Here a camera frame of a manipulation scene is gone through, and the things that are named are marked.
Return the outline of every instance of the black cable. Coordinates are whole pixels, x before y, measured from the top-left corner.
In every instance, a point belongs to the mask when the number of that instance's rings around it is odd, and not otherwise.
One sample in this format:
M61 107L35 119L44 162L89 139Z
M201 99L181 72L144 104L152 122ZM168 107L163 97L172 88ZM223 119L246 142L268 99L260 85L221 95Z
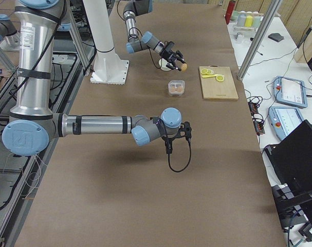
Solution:
M294 79L290 79L290 78L287 78L287 77L283 77L283 76L279 76L278 78L281 78L281 79L284 78L286 80L293 81L293 82L297 83L298 85L300 85L301 87L312 91L312 89L310 89L310 88L308 88L306 86L303 86L300 81L297 81L297 80L294 80Z
M276 59L281 59L281 58L283 58L283 57L285 57L285 56L287 56L287 55L289 55L289 54L292 54L296 49L297 49L297 48L295 48L294 50L292 50L290 53L287 53L287 54L285 54L285 55L282 55L282 56L279 57L279 58L271 58L271 59L267 59L267 60L262 60L262 61L259 62L259 63L254 63L254 64L250 65L250 67L251 67L251 66L254 66L254 65L258 65L258 64L263 63L263 62L267 62L267 61L271 61L271 60L276 60Z
M250 96L247 98L247 100L249 100L249 102L256 104L256 107L259 108L261 103L263 102L263 97L262 96Z
M53 75L53 83L52 83L51 88L52 88L52 87L54 87L54 83L55 83L55 75L56 75L56 73L55 73L55 65L54 65L54 63L52 63L52 65L53 65L54 75Z
M82 42L84 45L87 45L87 46L91 46L91 47L94 47L95 48L95 45L90 45L90 44L87 44L85 42Z
M148 50L149 50L150 57L151 57L151 60L152 60L152 63L154 64L154 66L155 66L157 69L161 69L161 66L160 66L160 67L157 67L157 65L155 64L155 61L154 61L154 58L152 57L150 48L149 48Z
M60 91L59 91L59 93L57 94L57 96L56 96L54 102L52 102L52 104L51 104L51 110L53 110L53 106L54 106L54 105L56 104L56 102L59 100L59 97L60 97L60 94L61 94L61 92L62 92L62 90L63 90L63 88L64 88L64 85L67 83L67 80L68 80L68 78L69 78L69 75L71 74L71 72L72 72L72 70L74 69L74 66L75 66L75 64L76 64L76 62L77 62L77 54L72 54L72 55L75 57L75 62L74 62L73 65L71 66L69 72L67 72L68 75L67 75L67 77L65 78L62 87L60 87Z
M43 58L44 54L46 53L46 50L48 49L48 47L50 46L51 42L53 41L53 38L55 36L55 33L57 32L57 29L58 27L60 26L61 24L61 20L62 18L64 17L65 15L65 12L66 12L66 6L67 6L67 3L66 1L63 2L63 9L62 9L62 13L61 13L61 16L59 18L59 22L57 23L53 33L52 33L52 36L50 37L49 41L47 42L45 48L43 49L42 53L40 54L39 58L37 59L37 61L35 62L34 66L31 68L31 70L35 70L36 67L38 66L39 62L41 61L41 59ZM8 102L11 100L11 98L13 97L14 94L16 94L20 88L22 88L26 82L28 81L29 77L25 77L25 79L22 81L22 83L20 84L20 86L17 87L17 89L14 91L14 93L12 95L10 95L10 97L8 97L8 99L5 101L5 103L1 106L0 108L0 116L1 116L1 113L3 111L3 109L5 108L5 106L8 104Z
M118 6L119 6L120 1L121 1L121 0L119 0L118 3L117 3L117 14L118 14L118 16L119 16L123 21L125 21L124 18L121 17L121 15L119 14Z
M250 91L248 91L247 89L245 89L245 91L249 93L249 97L251 97L251 96L252 96L252 94L251 94L251 92L250 92Z
M306 28L304 29L304 31L303 31L303 33L302 33L302 36L301 36L300 41L299 41L299 43L298 43L298 46L300 46L300 45L301 45L301 42L302 42L302 39L303 39L304 33L305 33L305 31L308 29L308 27L309 27L309 25L310 25L311 21L312 21L312 16L311 16L311 18L309 19L308 25L306 26Z
M50 90L54 90L54 89L57 89L63 82L63 70L62 70L62 64L60 63L53 63L53 65L59 65L60 66L60 71L61 71L61 81L58 85L56 86L52 86L52 88L50 88Z
M299 211L302 211L302 209L300 208L299 210L297 210L293 216L290 218L289 220L289 224L288 224L288 230L287 230L287 246L290 247L290 242L289 242L289 231L290 231L290 227L291 227L291 224L293 222L293 219L296 217L296 215L299 213Z
M165 136L166 136L167 147L169 147L169 145L170 145L170 140L169 140L169 138L168 138L166 125L165 125L164 121L163 121L161 118L160 118L159 120L160 120L160 122L162 123L162 126L163 126L163 128L164 128ZM168 153L168 166L169 166L169 168L170 168L172 171L174 171L174 172L176 172L176 173L183 172L183 171L189 166L189 164L190 164L190 161L191 161L191 141L190 141L190 139L188 139L187 142L188 142L188 145L189 145L189 160L188 160L188 163L186 164L186 166L184 166L181 170L175 170L175 169L172 168L172 166L171 166L171 157L170 157L171 154Z
M275 97L274 97L274 101L273 101L273 103L269 106L269 108L268 108L268 113L267 113L267 116L265 117L265 119L264 119L264 125L263 126L265 126L265 120L267 120L267 118L268 118L268 116L269 116L269 112L270 112L270 108L271 108L271 106L273 106L273 104L276 102L276 100L277 100L277 95L278 95L278 93L279 93L280 91L278 91L277 93L276 93L276 95L275 95Z
M14 194L14 191L15 191L15 189L16 189L16 187L17 187L19 181L21 180L22 175L23 175L25 169L26 169L27 166L28 166L28 163L29 163L30 158L31 158L31 157L29 156L29 157L28 157L28 160L27 160L27 162L26 162L26 164L25 164L24 167L22 168L21 172L19 173L19 176L17 177L15 183L14 183L13 186L12 186L11 193L10 193L9 197L7 198L7 200L6 200L5 202L3 202L4 204L3 204L2 206L0 206L0 210L4 209L4 208L9 204L9 202L11 201L11 199L12 199L12 197L13 197L13 194Z

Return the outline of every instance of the cable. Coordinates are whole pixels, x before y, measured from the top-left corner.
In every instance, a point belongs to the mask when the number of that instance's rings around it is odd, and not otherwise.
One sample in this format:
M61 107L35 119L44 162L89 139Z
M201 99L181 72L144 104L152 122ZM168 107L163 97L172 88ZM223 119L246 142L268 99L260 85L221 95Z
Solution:
M87 45L87 46L91 46L91 47L94 47L95 48L95 45L90 45L90 44L87 44L85 42L82 42L84 45Z
M3 204L2 206L0 206L0 210L2 210L3 208L5 208L5 207L8 205L8 203L11 201L11 199L12 199L12 197L13 197L13 194L14 194L14 191L15 191L15 189L16 189L16 187L17 187L19 181L21 180L21 177L22 177L22 175L23 175L25 169L26 169L27 166L28 166L29 160L30 160L30 157L28 157L28 160L27 160L26 164L25 164L24 167L22 168L22 172L19 173L19 176L17 177L15 183L13 184L8 199L4 202L4 204Z
M280 91L277 91L277 93L276 93L276 95L275 95L275 97L274 97L274 101L273 101L273 103L269 106L269 108L268 108L268 113L267 113L267 116L265 117L265 119L264 119L264 125L263 126L265 126L265 121L267 120L267 118L268 118L268 116L269 116L269 112L270 112L270 108L271 108L271 106L273 106L273 104L276 102L276 100L277 100L277 95L278 95L278 93L279 93Z
M307 89L307 90L311 90L312 91L312 89L310 89L310 88L308 88L308 87L306 87L306 86L303 86L302 84L301 84L301 82L300 81L297 81L297 80L294 80L294 79L290 79L290 78L287 78L287 77L284 77L284 76L279 76L278 78L284 78L284 79L286 79L286 80L289 80L289 81L293 81L293 82L295 82L295 83L297 83L298 85L300 85L301 87L303 87L304 89Z
M289 55L289 54L292 54L296 49L297 49L297 48L295 48L294 50L292 50L290 53L287 53L287 54L285 54L285 55L282 55L282 56L279 57L279 58L271 58L271 59L267 59L267 60L262 60L262 61L259 62L259 63L254 63L254 64L250 65L250 67L251 67L251 66L254 66L254 65L258 65L258 64L263 63L263 62L267 62L267 61L271 61L271 60L276 60L276 59L281 59L281 58L283 58L283 57L285 57L285 56L287 56L287 55Z
M117 3L117 14L118 14L118 16L119 16L123 21L125 21L124 18L121 17L121 15L119 14L118 6L119 6L120 1L121 1L121 0L119 0L118 3Z
M52 63L52 65L53 65L53 71L54 71L52 87L54 87L56 73L55 73L55 65L54 65L54 63Z
M60 66L60 71L61 71L61 81L60 81L60 83L58 84L58 85L56 85L56 86L54 86L54 87L52 87L52 88L50 88L50 90L54 90L54 89L57 89L61 84L62 84L62 82L63 82L63 70L62 70L62 64L60 64L60 63L53 63L53 65L59 65Z
M43 58L44 54L46 53L48 47L50 46L51 42L53 41L53 38L54 38L54 36L55 36L55 33L57 32L57 29L58 29L58 27L59 27L60 24L61 24L61 20L62 20L62 18L63 18L64 15L65 15L66 6L67 6L67 3L66 3L66 1L64 1L64 2L63 2L62 13L61 13L61 16L60 16L60 18L59 18L59 22L57 23L57 25L56 25L56 27L55 27L55 29L54 29L54 31L53 31L53 33L52 33L52 35L51 35L49 41L47 42L45 48L43 49L42 53L40 54L39 58L38 58L37 61L35 62L34 66L31 68L31 70L35 70L35 69L36 69L36 67L38 66L39 62L41 61L41 59ZM13 95L16 94L16 93L26 84L26 82L28 81L28 79L29 79L29 77L25 77L25 79L22 81L22 83L20 84L20 86L17 87L17 89L14 91L14 93L13 93L10 97L8 97L8 99L5 101L5 103L1 106L1 108L0 108L0 116L1 116L1 113L2 113L3 109L4 109L5 106L8 104L8 102L11 100L11 98L13 97Z
M74 69L74 66L75 66L75 64L76 64L76 62L77 62L77 54L73 53L72 55L75 57L75 62L74 62L73 65L71 66L69 72L67 72L68 75L67 75L67 77L65 78L62 87L60 87L60 91L58 92L58 94L57 94L57 96L56 96L54 102L52 102L52 104L51 104L51 110L53 110L54 105L55 105L56 102L59 100L59 97L60 97L60 94L61 94L61 92L62 92L62 90L63 90L63 88L64 88L64 85L67 83L67 80L68 80L68 78L69 78L69 75L71 74L71 72L72 72L72 70Z
M250 98L252 96L251 92L248 91L247 89L244 89L244 90L249 93L249 98Z
M290 218L289 220L289 224L288 224L288 231L287 231L287 246L290 247L290 242L289 242L289 231L290 231L290 227L291 227L291 224L293 222L293 219L296 217L296 215L299 213L299 211L302 211L302 209L300 208L299 210L297 210L293 215L292 217Z
M155 61L154 61L154 58L152 57L150 48L149 48L148 50L149 50L149 53L150 53L150 57L151 57L152 63L154 64L154 66L156 67L156 69L161 69L161 66L160 66L160 67L157 67L157 65L155 64Z
M25 195L25 198L24 198L24 199L27 199L28 196L33 192L34 189L39 189L39 187L37 187L37 185L39 184L40 178L41 178L41 176L42 176L42 170L41 170L41 167L40 167L40 165L39 165L39 162L38 162L38 160L37 160L37 158L36 158L36 155L33 156L33 159L34 159L34 161L35 161L35 164L37 164L38 169L37 169L37 172L35 171L35 172L32 172L32 173L29 174L29 180L32 181L32 182L36 181L36 185L35 185L35 186L30 185L30 184L28 183L28 181L27 181L25 178L23 178L23 179L24 179L24 182L26 183L26 185L32 189L31 191L28 192L28 194ZM32 179L32 178L31 178L31 176L32 176L33 174L36 174L36 178L35 178L35 179Z
M302 39L303 39L304 33L305 33L305 31L308 29L308 27L309 27L309 25L310 25L311 21L312 21L312 16L311 16L311 18L309 19L309 23L308 23L308 25L306 26L306 28L304 29L304 31L303 31L303 33L302 33L302 36L301 36L300 41L299 41L299 43L298 43L298 46L300 46L300 45L301 45L301 42L302 42Z
M165 136L166 136L167 147L169 147L170 140L169 140L169 138L168 138L166 125L165 125L164 121L163 121L161 118L160 118L159 120L160 120L160 122L162 123L162 126L163 126L163 128L164 128ZM190 164L190 161L191 161L191 141L190 141L190 139L188 139L187 142L188 142L188 145L189 145L189 160L188 160L188 163L186 164L186 166L184 166L182 169L180 169L180 170L175 170L175 169L172 168L172 165L171 165L171 157L170 157L171 154L168 153L168 166L169 166L169 168L170 168L172 171L174 171L174 172L176 172L176 173L183 172L183 171L189 166L189 164Z
M269 88L268 88L268 86L271 85L271 84L274 84L274 81L271 82L271 83L269 83L269 84L267 84L267 85L265 86L265 88L267 88L267 91L268 91L269 94L270 94L270 97L269 97L269 98L266 98L266 99L263 99L263 100L268 100L268 99L271 99L271 98L272 98L272 94L271 94L271 92L270 92L270 90L269 90Z

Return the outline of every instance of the yellow bottle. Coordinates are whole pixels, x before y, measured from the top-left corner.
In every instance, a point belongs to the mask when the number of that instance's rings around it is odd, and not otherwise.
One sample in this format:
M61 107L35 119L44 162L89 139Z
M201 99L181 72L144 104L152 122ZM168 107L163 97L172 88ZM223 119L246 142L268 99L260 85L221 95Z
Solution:
M245 21L245 27L251 27L253 23L253 17L252 16L247 16L246 21Z

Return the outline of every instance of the red bottle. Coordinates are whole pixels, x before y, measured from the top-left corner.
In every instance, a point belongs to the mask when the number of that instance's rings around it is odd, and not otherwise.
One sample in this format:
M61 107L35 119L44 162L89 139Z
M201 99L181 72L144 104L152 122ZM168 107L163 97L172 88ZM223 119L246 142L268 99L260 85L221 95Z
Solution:
M232 15L235 3L236 3L236 1L234 1L234 0L231 0L229 2L228 8L227 8L227 12L226 12L226 23L227 23L227 25L230 22L230 18L231 18L231 15Z

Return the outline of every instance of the metal frame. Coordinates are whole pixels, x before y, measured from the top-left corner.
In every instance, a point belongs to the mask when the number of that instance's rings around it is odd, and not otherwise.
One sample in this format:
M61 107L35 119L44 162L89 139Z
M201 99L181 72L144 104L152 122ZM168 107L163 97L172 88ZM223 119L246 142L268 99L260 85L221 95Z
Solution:
M16 67L11 62L11 60L8 58L8 56L3 52L3 50L0 48L0 61L5 66L5 68L9 71L14 72Z
M267 12L265 13L263 20L261 22L261 25L255 35L255 38L251 44L251 46L249 47L249 50L245 56L245 59L243 61L243 64L238 72L237 78L238 80L242 81L244 76L247 73L247 70L252 62L252 60L255 57L255 54L258 52L259 46L266 34L266 32L268 31L271 22L273 20L273 17L275 16L275 14L277 13L281 3L283 0L272 0L270 3L270 6L267 10Z
M84 70L86 71L86 74L88 75L89 71L90 71L89 70L89 60L88 60L88 57L85 53L85 49L83 47L82 39L79 35L79 31L78 31L78 28L76 26L75 18L74 18L74 15L72 14L72 11L70 8L69 8L68 13L69 13L69 17L70 17L70 31L69 32L70 32L72 41L74 42L74 45L76 47L80 61L83 64L83 67L84 67Z

